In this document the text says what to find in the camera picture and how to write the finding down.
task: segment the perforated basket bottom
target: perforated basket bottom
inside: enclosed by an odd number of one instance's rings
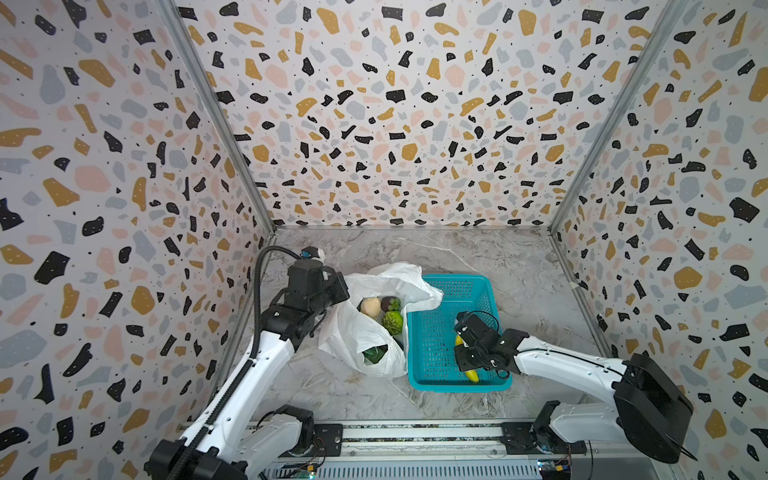
[[[443,291],[443,301],[435,310],[408,315],[409,380],[414,388],[434,392],[492,392],[507,389],[511,379],[496,372],[477,370],[480,381],[473,383],[458,370],[453,347],[456,314],[481,310],[498,318],[491,284],[479,275],[425,275],[424,280]],[[478,315],[492,328],[495,321]]]

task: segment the terrazzo patterned wall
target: terrazzo patterned wall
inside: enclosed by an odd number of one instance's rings
[[[0,477],[144,478],[263,241],[150,2],[0,3]]]
[[[544,225],[664,6],[178,2],[278,225]]]
[[[614,355],[693,402],[689,478],[768,478],[767,8],[689,2],[557,233]]]

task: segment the black mounting plate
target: black mounting plate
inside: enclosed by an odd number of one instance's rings
[[[507,449],[507,455],[541,455],[542,451],[536,448],[536,440],[531,433],[533,422],[505,422],[502,423],[502,443]],[[556,455],[567,455],[568,446],[571,453],[587,453],[584,442],[565,443],[558,442],[553,452]]]
[[[316,423],[315,431],[312,435],[313,442],[317,439],[322,440],[317,442],[318,445],[325,445],[326,457],[340,457],[341,456],[341,441],[343,440],[344,427],[340,423]],[[318,452],[317,459],[320,460],[323,457],[323,451]],[[283,453],[280,458],[295,458],[295,455],[290,455],[288,452]]]

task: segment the green vegetable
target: green vegetable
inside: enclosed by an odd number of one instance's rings
[[[387,312],[384,314],[382,325],[390,335],[398,335],[402,333],[402,315],[400,312]]]
[[[375,365],[376,363],[381,362],[381,359],[384,358],[384,354],[388,349],[389,347],[387,345],[372,346],[371,348],[364,350],[362,356]]]
[[[385,312],[399,312],[402,308],[402,302],[396,296],[385,296],[382,298],[381,308]]]

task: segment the side wall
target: side wall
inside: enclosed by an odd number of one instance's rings
[[[279,225],[548,223],[665,4],[310,3],[178,2]]]
[[[690,3],[556,233],[614,355],[693,402],[690,478],[768,475],[766,7]]]
[[[153,3],[0,14],[0,476],[143,478],[208,399],[260,226]]]

